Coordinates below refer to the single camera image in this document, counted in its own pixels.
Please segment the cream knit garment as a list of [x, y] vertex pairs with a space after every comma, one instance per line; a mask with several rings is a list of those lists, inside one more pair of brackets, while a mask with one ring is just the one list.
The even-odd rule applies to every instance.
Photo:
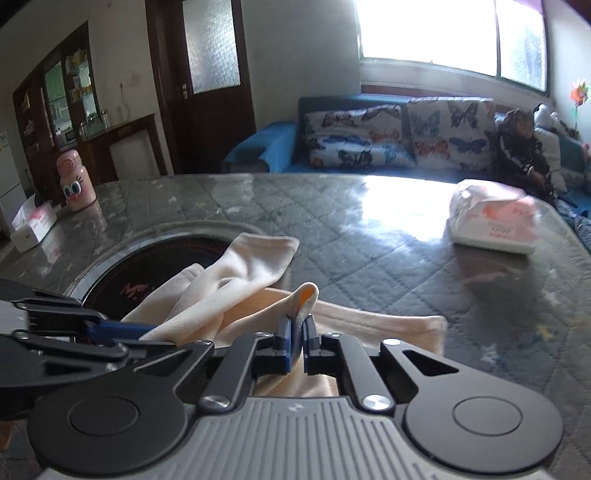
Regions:
[[320, 333], [356, 337], [365, 346], [401, 339], [435, 354], [445, 351], [447, 320], [435, 316], [394, 316], [320, 300], [314, 283], [294, 291], [274, 285], [287, 271], [300, 242], [294, 237], [238, 235], [209, 267], [193, 263], [150, 293], [123, 321], [145, 324], [145, 341], [177, 346], [211, 340], [228, 346], [245, 333], [273, 332], [283, 316], [301, 327], [311, 316]]

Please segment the grey quilted star table cover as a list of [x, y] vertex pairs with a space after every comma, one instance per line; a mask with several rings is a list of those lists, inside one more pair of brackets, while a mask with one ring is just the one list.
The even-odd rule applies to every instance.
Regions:
[[394, 315], [442, 315], [446, 353], [545, 394], [559, 408], [560, 479], [590, 475], [590, 256], [542, 206], [535, 251], [455, 245], [454, 187], [335, 174], [194, 175], [101, 185], [92, 207], [43, 242], [1, 255], [4, 278], [53, 292], [117, 246], [163, 225], [245, 223], [300, 240], [284, 287], [311, 281], [325, 301]]

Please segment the white pink tissue box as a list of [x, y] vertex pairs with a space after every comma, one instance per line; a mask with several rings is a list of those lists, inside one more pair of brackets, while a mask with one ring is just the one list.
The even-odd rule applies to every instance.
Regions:
[[47, 235], [57, 220], [49, 202], [36, 205], [36, 196], [29, 197], [13, 218], [11, 242], [19, 253], [36, 247]]

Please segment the pink cartoon water bottle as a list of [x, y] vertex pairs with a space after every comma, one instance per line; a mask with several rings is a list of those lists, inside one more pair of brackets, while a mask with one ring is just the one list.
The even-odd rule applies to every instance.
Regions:
[[83, 210], [95, 202], [92, 181], [75, 149], [61, 154], [56, 160], [56, 168], [62, 192], [72, 212]]

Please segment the pink white tissue pack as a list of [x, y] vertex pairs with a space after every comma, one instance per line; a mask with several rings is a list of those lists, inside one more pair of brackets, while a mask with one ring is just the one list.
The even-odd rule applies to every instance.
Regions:
[[466, 179], [456, 185], [449, 212], [456, 244], [519, 255], [535, 252], [539, 205], [522, 189]]

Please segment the left butterfly cushion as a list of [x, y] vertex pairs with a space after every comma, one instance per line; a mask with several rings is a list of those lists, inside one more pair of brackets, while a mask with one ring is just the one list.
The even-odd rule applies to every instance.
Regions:
[[304, 115], [304, 140], [315, 168], [413, 168], [398, 105], [317, 111]]

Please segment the butterfly cushion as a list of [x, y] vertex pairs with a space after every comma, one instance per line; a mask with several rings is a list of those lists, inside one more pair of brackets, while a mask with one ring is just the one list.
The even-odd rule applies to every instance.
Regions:
[[417, 165], [488, 172], [496, 156], [496, 102], [479, 97], [415, 98], [407, 104]]
[[315, 168], [413, 168], [398, 105], [317, 111], [304, 115], [304, 140]]

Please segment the dark wooden cabinet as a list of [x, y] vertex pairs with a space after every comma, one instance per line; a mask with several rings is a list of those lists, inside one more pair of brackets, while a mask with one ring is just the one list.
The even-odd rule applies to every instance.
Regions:
[[157, 174], [166, 166], [153, 113], [117, 121], [100, 108], [88, 25], [82, 24], [33, 69], [12, 95], [28, 173], [42, 199], [65, 204], [56, 162], [76, 150], [95, 185], [119, 179], [111, 147], [145, 133]]

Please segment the right butterfly cushion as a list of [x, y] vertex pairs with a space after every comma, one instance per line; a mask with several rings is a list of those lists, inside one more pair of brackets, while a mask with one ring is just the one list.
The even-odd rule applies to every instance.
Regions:
[[415, 98], [407, 104], [417, 165], [488, 172], [496, 156], [496, 102], [479, 97]]

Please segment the child in dark jacket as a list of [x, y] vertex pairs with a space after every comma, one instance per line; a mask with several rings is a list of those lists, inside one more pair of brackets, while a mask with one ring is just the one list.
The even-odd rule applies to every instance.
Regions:
[[555, 188], [543, 145], [534, 134], [533, 112], [509, 111], [497, 127], [496, 178], [554, 206], [563, 200], [577, 207], [567, 193]]

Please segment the blue corner sofa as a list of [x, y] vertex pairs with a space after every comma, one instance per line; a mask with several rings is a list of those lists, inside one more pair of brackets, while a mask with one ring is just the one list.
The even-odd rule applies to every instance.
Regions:
[[277, 122], [223, 160], [226, 171], [287, 171], [304, 153], [330, 172], [408, 173], [452, 180], [452, 234], [464, 245], [530, 253], [535, 200], [552, 206], [584, 245], [590, 220], [567, 205], [536, 136], [530, 110], [495, 119], [491, 99], [413, 99], [353, 110], [315, 111]]

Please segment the dark wooden door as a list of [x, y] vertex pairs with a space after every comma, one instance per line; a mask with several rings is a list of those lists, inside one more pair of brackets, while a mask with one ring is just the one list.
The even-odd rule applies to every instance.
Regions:
[[256, 131], [242, 4], [147, 1], [160, 117], [176, 174], [219, 173]]

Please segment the white plush toy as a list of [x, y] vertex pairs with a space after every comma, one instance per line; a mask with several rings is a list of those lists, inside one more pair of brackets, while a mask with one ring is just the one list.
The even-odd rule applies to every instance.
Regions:
[[556, 111], [544, 103], [539, 104], [534, 110], [534, 125], [538, 128], [553, 131], [560, 135], [565, 135], [566, 130], [561, 122], [560, 116]]

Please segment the colourful pinwheel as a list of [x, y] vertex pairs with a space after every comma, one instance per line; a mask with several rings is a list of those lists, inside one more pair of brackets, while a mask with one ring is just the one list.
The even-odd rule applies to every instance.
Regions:
[[585, 80], [577, 80], [571, 85], [569, 99], [573, 104], [574, 130], [578, 131], [579, 109], [588, 101], [589, 87]]

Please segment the window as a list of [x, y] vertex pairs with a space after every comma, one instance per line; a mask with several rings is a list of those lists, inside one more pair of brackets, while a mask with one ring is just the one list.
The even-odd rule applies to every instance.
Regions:
[[363, 59], [435, 65], [548, 91], [541, 1], [356, 1]]

